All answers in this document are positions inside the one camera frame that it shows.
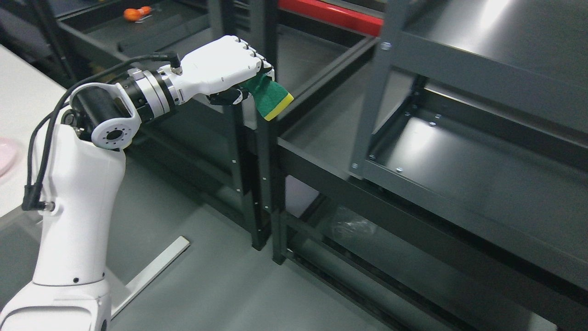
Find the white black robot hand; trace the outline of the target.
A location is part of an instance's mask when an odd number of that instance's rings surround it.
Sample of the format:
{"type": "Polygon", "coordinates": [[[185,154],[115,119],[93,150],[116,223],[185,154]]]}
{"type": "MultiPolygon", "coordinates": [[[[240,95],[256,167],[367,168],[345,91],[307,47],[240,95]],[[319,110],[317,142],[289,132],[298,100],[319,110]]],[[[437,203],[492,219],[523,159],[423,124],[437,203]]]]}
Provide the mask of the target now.
{"type": "Polygon", "coordinates": [[[198,94],[210,96],[223,92],[259,73],[275,80],[275,70],[266,58],[234,35],[225,35],[186,54],[181,69],[175,72],[168,65],[161,70],[170,77],[179,103],[198,94]]]}

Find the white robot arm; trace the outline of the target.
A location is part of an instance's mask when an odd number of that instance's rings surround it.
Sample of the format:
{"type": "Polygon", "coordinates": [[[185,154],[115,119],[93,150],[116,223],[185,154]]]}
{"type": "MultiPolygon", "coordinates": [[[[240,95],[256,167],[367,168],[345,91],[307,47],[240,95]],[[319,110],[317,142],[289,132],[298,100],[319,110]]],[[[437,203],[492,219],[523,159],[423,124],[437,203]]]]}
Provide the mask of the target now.
{"type": "Polygon", "coordinates": [[[42,215],[32,280],[3,308],[3,331],[107,331],[111,321],[189,246],[179,238],[127,285],[106,267],[112,209],[125,172],[124,149],[142,123],[202,92],[180,68],[133,69],[116,84],[88,82],[48,126],[49,147],[33,148],[42,177],[28,206],[42,215]]]}

